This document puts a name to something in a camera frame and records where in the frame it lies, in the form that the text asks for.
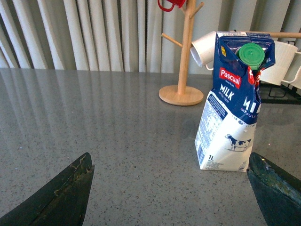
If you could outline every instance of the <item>white mug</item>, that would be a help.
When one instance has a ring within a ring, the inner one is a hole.
[[[301,52],[295,55],[287,73],[284,77],[283,82],[289,83],[292,86],[301,89]]]
[[[276,63],[261,72],[260,80],[280,86],[295,53],[299,53],[297,49],[296,46],[291,44],[275,41]]]
[[[198,40],[192,41],[193,46],[190,48],[190,52],[198,66],[203,67],[205,65],[210,71],[213,68],[209,68],[207,64],[214,59],[215,36],[216,32],[210,32]]]

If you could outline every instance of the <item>cow illustration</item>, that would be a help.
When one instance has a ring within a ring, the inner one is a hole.
[[[225,138],[229,139],[230,144],[231,144],[231,149],[228,149],[228,150],[233,151],[233,152],[244,152],[248,148],[248,146],[252,140],[252,139],[236,140],[230,134],[226,135]]]

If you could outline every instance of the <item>red mug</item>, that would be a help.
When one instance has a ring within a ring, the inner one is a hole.
[[[173,5],[171,6],[171,8],[164,8],[161,4],[160,4],[160,0],[158,0],[158,5],[160,7],[161,10],[165,11],[165,12],[170,12],[171,10],[174,9],[174,5],[177,5],[179,8],[181,8],[183,6],[183,4],[185,3],[186,0],[167,0],[169,2],[171,2]]]

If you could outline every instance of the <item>wooden stand base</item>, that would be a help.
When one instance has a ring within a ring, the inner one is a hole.
[[[178,86],[173,85],[160,89],[159,97],[172,105],[192,106],[200,103],[204,98],[204,94],[200,90],[189,86],[186,86],[185,94],[179,94]]]

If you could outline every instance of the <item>nutrition label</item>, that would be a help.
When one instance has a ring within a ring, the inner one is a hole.
[[[208,100],[205,103],[203,115],[201,118],[200,127],[200,142],[202,149],[206,151],[206,149],[211,144],[213,137],[223,119],[226,117],[227,112],[222,107],[222,105],[217,101],[217,99],[210,94]]]

